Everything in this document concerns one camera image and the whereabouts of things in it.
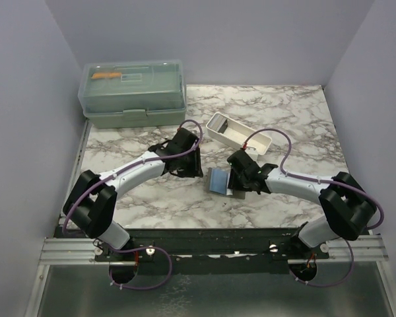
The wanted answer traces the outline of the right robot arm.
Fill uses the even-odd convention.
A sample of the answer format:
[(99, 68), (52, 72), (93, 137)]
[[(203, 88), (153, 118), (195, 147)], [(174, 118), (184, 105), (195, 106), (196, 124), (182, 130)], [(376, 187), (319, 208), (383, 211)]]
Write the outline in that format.
[(322, 208), (323, 216), (304, 223), (294, 233), (290, 250), (297, 258), (307, 258), (316, 246), (328, 240), (356, 240), (376, 212), (374, 202), (346, 172), (331, 179), (314, 181), (306, 174), (293, 177), (275, 164), (259, 166), (243, 149), (230, 155), (227, 162), (230, 165), (228, 187), (231, 189), (291, 195)]

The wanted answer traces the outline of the beige card holder wallet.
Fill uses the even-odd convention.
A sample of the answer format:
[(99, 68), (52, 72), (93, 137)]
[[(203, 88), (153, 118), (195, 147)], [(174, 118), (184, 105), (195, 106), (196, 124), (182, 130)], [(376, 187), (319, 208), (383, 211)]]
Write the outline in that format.
[(208, 168), (205, 176), (204, 190), (210, 194), (216, 194), (232, 199), (245, 199), (246, 193), (228, 189), (230, 173), (219, 168)]

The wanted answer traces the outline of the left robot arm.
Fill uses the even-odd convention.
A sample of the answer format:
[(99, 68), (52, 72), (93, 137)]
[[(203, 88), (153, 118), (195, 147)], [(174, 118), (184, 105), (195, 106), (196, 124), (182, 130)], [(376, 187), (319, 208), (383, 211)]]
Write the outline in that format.
[(178, 178), (201, 178), (199, 144), (202, 136), (180, 127), (172, 139), (148, 148), (139, 158), (118, 169), (96, 174), (86, 170), (71, 190), (63, 213), (63, 232), (69, 221), (91, 239), (110, 246), (119, 261), (133, 253), (129, 233), (113, 220), (116, 202), (128, 191), (153, 178), (171, 174)]

